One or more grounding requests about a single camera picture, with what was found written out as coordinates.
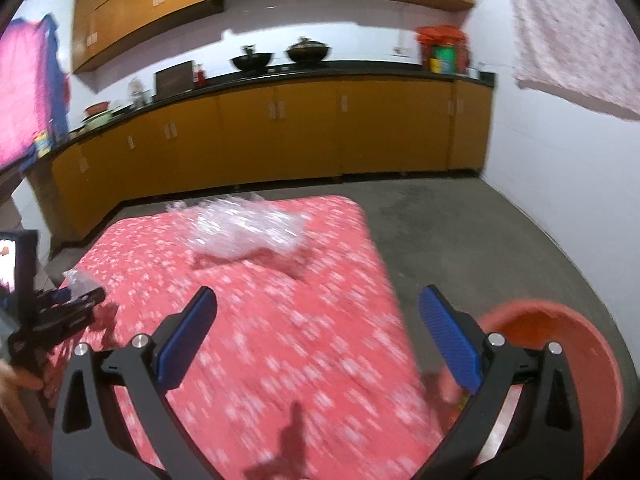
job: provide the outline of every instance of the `green container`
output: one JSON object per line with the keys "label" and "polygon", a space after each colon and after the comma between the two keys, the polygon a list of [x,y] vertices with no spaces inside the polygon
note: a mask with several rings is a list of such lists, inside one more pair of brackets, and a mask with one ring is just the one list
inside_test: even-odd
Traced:
{"label": "green container", "polygon": [[433,57],[440,60],[441,73],[456,73],[456,48],[454,46],[435,45],[433,47]]}

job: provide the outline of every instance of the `concrete floor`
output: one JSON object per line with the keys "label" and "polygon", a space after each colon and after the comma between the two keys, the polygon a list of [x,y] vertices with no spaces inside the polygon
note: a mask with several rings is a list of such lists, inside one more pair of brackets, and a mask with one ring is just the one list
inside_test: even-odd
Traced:
{"label": "concrete floor", "polygon": [[[635,409],[638,377],[606,307],[562,251],[479,178],[375,180],[259,192],[268,200],[339,194],[364,209],[424,373],[439,370],[443,361],[418,317],[417,295],[423,286],[436,284],[453,305],[475,316],[506,300],[544,298],[574,308],[605,336],[623,376],[625,421]],[[126,207],[112,222],[156,214],[165,206]],[[47,272],[55,280],[90,246],[63,250]]]}

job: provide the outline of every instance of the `wall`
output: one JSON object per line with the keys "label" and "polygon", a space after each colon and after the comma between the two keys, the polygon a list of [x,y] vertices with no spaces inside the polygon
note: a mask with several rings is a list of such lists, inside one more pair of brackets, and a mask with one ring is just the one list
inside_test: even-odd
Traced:
{"label": "wall", "polygon": [[519,89],[510,0],[478,0],[463,28],[498,73],[482,177],[544,229],[609,309],[640,370],[640,123]]}
{"label": "wall", "polygon": [[[33,22],[41,20],[51,12],[58,22],[58,62],[63,71],[71,69],[71,30],[73,21],[74,0],[25,0],[14,18],[23,18]],[[51,233],[47,228],[38,201],[30,184],[24,179],[12,193],[15,207],[22,218],[22,227],[37,229],[40,232],[38,243],[38,259],[46,263],[49,258]]]}
{"label": "wall", "polygon": [[[243,45],[255,44],[274,53],[272,64],[288,63],[286,49],[306,36],[331,46],[329,60],[418,62],[414,28],[453,19],[442,10],[381,0],[229,0],[225,12],[161,34],[79,75],[70,127],[79,125],[88,105],[126,101],[134,76],[155,91],[154,73],[183,61],[201,63],[207,76],[236,72],[229,59],[240,56]],[[396,55],[395,47],[405,56]]]}

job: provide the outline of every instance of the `clear plastic bag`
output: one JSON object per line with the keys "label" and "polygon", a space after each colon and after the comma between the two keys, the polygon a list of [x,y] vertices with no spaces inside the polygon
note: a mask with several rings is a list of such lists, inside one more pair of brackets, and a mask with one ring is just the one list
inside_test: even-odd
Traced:
{"label": "clear plastic bag", "polygon": [[267,249],[290,256],[304,244],[305,219],[285,212],[254,195],[252,200],[229,197],[205,200],[184,208],[174,203],[178,240],[188,248],[222,260],[237,260]]}
{"label": "clear plastic bag", "polygon": [[71,291],[71,299],[69,301],[77,300],[80,296],[84,296],[86,293],[102,286],[81,270],[71,269],[62,274],[66,278],[66,286]]}

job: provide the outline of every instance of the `human hand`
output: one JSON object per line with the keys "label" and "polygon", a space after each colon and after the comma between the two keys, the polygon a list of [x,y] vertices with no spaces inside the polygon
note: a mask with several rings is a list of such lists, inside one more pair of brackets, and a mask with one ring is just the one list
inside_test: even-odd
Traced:
{"label": "human hand", "polygon": [[27,449],[33,447],[37,439],[33,423],[22,401],[20,388],[40,390],[44,382],[21,368],[14,368],[0,359],[0,410]]}

